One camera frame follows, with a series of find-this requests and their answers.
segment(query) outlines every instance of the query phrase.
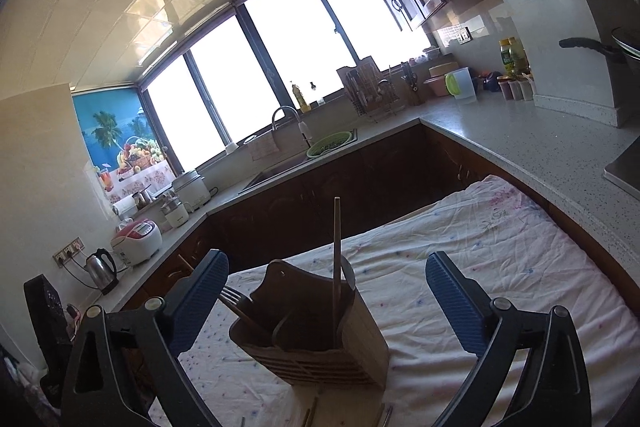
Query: blue gripper pad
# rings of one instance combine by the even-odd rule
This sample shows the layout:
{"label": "blue gripper pad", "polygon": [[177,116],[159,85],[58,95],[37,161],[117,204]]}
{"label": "blue gripper pad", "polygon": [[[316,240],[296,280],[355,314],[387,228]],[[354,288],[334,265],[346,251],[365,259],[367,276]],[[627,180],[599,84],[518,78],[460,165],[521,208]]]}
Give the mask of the blue gripper pad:
{"label": "blue gripper pad", "polygon": [[229,275],[229,261],[220,250],[209,250],[189,277],[175,283],[166,297],[162,320],[169,326],[164,341],[177,357],[193,346]]}
{"label": "blue gripper pad", "polygon": [[427,283],[465,351],[484,354],[495,330],[491,299],[443,251],[427,258]]}

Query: faucet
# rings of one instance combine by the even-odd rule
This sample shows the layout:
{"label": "faucet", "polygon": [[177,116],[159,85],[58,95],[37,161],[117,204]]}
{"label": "faucet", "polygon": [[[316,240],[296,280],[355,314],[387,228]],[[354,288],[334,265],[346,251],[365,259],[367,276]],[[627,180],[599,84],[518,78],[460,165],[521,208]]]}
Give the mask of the faucet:
{"label": "faucet", "polygon": [[295,110],[295,108],[291,107],[290,105],[281,105],[279,108],[273,111],[273,115],[271,115],[271,130],[272,131],[276,130],[276,114],[278,113],[279,110],[282,110],[282,113],[284,114],[285,109],[289,109],[295,115],[296,120],[298,121],[298,129],[300,130],[300,134],[302,134],[302,137],[306,142],[306,146],[310,148],[311,144],[309,143],[309,140],[313,138],[311,136],[311,131],[309,131],[309,127],[306,126],[306,123],[300,120],[300,115]]}

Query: rice cooker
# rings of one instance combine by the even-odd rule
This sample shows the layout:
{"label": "rice cooker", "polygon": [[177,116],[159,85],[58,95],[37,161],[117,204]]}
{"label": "rice cooker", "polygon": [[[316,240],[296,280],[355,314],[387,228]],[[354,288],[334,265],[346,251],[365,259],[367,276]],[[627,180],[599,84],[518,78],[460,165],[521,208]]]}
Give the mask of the rice cooker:
{"label": "rice cooker", "polygon": [[204,179],[197,171],[181,174],[172,182],[172,186],[180,201],[186,203],[187,209],[191,207],[191,212],[211,199],[211,194],[204,184]]}
{"label": "rice cooker", "polygon": [[111,239],[113,253],[127,266],[146,261],[162,246],[158,225],[150,219],[139,219],[121,229]]}

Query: countertop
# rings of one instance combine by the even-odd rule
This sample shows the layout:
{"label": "countertop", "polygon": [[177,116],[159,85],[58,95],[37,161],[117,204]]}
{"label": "countertop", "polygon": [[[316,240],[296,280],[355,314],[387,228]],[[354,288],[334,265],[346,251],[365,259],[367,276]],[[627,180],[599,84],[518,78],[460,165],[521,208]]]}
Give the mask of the countertop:
{"label": "countertop", "polygon": [[160,250],[126,270],[118,286],[96,303],[107,312],[121,309],[207,216],[416,124],[465,145],[529,185],[589,232],[640,283],[640,201],[603,177],[604,167],[640,136],[640,119],[616,129],[483,92],[477,102],[438,98],[379,123],[362,117],[357,141],[250,190],[241,192],[250,178],[222,190],[179,229],[163,234]]}

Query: stainless steel kettle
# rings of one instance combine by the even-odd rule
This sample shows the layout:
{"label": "stainless steel kettle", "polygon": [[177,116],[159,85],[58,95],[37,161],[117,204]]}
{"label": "stainless steel kettle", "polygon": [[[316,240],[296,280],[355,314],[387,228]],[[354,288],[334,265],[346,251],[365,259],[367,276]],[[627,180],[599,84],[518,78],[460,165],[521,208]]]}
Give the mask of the stainless steel kettle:
{"label": "stainless steel kettle", "polygon": [[[110,261],[111,266],[108,266],[103,261],[102,256],[106,256]],[[98,248],[95,253],[92,253],[86,260],[84,269],[94,280],[95,285],[98,286],[98,290],[102,292],[102,295],[107,295],[118,285],[118,276],[116,270],[116,264],[111,257],[111,254],[104,248]]]}

